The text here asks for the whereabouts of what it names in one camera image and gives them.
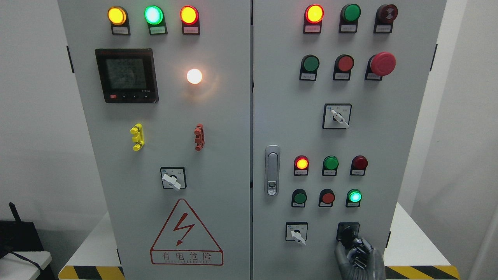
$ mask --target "electrical control cabinet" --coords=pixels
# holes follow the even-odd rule
[[[344,225],[382,250],[445,2],[59,0],[126,279],[340,279]]]
[[[59,1],[127,280],[249,279],[250,4]]]
[[[322,12],[310,15],[312,4]],[[341,222],[384,249],[444,7],[253,1],[254,280],[340,279]],[[303,19],[321,20],[320,33],[303,32]],[[277,183],[265,178],[268,146],[279,151]],[[286,235],[293,223],[306,223],[306,245]]]

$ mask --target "red terminal block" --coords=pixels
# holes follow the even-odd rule
[[[204,126],[202,124],[197,124],[194,129],[195,134],[195,150],[200,151],[204,148]]]

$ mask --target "warning sign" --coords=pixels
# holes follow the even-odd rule
[[[222,266],[223,250],[181,198],[150,248],[150,260],[154,265]]]

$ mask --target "green push button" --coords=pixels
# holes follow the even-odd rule
[[[304,193],[298,193],[294,196],[294,201],[297,204],[303,204],[304,202],[306,202],[306,195]]]
[[[318,58],[316,56],[308,56],[306,59],[304,59],[303,62],[304,69],[309,72],[313,72],[318,69],[319,65],[320,61],[318,61]]]

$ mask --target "yellow terminal block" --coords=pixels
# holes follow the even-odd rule
[[[133,150],[134,151],[139,151],[143,145],[145,144],[145,142],[143,141],[143,127],[142,127],[142,124],[136,124],[135,126],[133,126],[129,132],[133,135],[131,137],[131,141],[133,141],[135,143],[135,145],[133,146]]]

